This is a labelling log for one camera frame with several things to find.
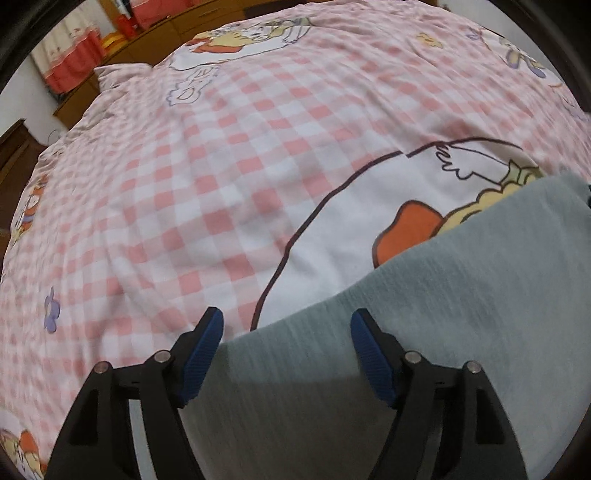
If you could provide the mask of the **cream and red curtain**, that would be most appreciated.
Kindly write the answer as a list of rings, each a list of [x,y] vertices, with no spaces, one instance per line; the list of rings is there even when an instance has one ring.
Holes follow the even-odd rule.
[[[195,1],[114,1],[116,16],[146,30],[158,21],[197,5]],[[55,95],[76,88],[106,58],[98,3],[84,1],[60,20],[33,48],[32,60]]]

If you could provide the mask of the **long wooden low cabinet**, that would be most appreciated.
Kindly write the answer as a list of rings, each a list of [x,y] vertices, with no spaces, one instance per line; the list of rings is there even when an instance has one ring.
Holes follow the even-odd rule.
[[[102,64],[146,63],[154,66],[197,33],[296,5],[296,1],[199,1],[197,5],[155,23],[106,57]],[[97,75],[91,72],[80,86],[65,96],[53,116],[66,128],[72,128],[99,92]]]

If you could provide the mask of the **grey-green pants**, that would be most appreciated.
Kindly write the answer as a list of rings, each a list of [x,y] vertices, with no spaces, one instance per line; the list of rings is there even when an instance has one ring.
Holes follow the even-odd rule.
[[[546,177],[344,292],[219,347],[183,426],[208,479],[365,479],[394,413],[351,318],[431,362],[482,364],[528,475],[544,478],[590,404],[590,188]]]

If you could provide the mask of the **dark wooden headboard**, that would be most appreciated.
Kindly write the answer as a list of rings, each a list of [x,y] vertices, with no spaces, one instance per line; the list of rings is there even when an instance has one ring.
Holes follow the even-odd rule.
[[[9,244],[11,221],[19,199],[35,168],[38,156],[44,149],[45,146],[29,132],[23,119],[17,120],[1,136],[1,258],[4,258]]]

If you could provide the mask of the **pink checkered bed sheet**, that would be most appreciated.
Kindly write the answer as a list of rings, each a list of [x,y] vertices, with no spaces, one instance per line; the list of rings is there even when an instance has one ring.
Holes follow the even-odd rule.
[[[155,66],[101,67],[98,82],[12,219],[10,479],[48,479],[98,362],[140,364],[209,307],[218,350],[537,180],[590,188],[590,115],[568,86],[420,1],[300,5],[197,33]]]

